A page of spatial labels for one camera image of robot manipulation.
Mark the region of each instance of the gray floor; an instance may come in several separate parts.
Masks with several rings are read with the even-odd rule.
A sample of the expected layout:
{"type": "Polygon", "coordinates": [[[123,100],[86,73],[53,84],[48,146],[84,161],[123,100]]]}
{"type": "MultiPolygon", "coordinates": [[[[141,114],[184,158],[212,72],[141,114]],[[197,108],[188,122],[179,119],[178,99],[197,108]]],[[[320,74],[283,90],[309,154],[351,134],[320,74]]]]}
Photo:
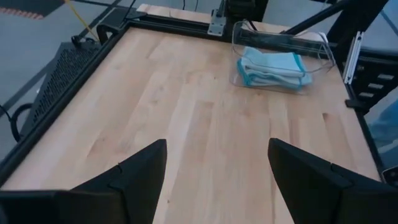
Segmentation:
{"type": "MultiPolygon", "coordinates": [[[[113,2],[113,0],[96,1],[113,2]]],[[[119,5],[128,6],[131,1],[122,0],[119,5]]],[[[197,11],[210,13],[218,6],[219,2],[220,0],[199,0],[197,11]]],[[[182,8],[182,0],[138,0],[135,6],[139,6],[141,3],[182,8]]],[[[185,9],[193,11],[195,3],[194,0],[187,0],[185,9]]],[[[105,10],[103,6],[80,2],[73,2],[73,4],[88,23],[105,10]]],[[[294,26],[320,11],[322,6],[322,3],[309,0],[269,0],[264,22],[294,26]]],[[[385,13],[396,26],[398,25],[398,16],[394,12],[397,10],[398,0],[390,0],[385,8],[385,13]]],[[[315,25],[310,30],[328,32],[337,16],[315,25]]],[[[67,5],[61,6],[42,20],[0,14],[0,104],[4,104],[41,68],[46,66],[61,42],[69,41],[71,36],[79,34],[83,29],[83,25],[67,5]]],[[[398,51],[398,36],[386,20],[379,16],[366,32],[364,45],[379,50],[398,51]]],[[[41,82],[38,82],[35,87],[31,88],[9,112],[13,113],[23,103],[33,102],[40,84],[41,82]]],[[[15,144],[8,120],[3,116],[0,118],[0,160],[15,144]]]]}

